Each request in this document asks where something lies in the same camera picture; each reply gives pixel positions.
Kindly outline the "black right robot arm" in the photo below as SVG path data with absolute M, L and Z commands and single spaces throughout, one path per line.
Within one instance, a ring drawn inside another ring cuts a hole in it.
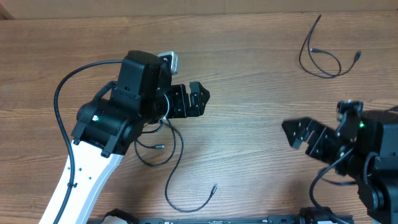
M 367 214 L 378 223 L 397 223 L 397 112 L 370 110 L 346 113 L 338 129 L 312 118 L 282 122 L 287 140 L 298 149 L 348 175 L 358 186 Z

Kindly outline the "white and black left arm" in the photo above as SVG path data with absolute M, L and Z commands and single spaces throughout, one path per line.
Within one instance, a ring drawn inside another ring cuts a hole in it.
M 145 124 L 168 124 L 171 118 L 204 113 L 210 93 L 201 83 L 159 88 L 154 97 L 135 95 L 109 82 L 83 105 L 76 116 L 62 176 L 41 223 L 86 223 L 111 174 L 131 144 L 137 144 Z

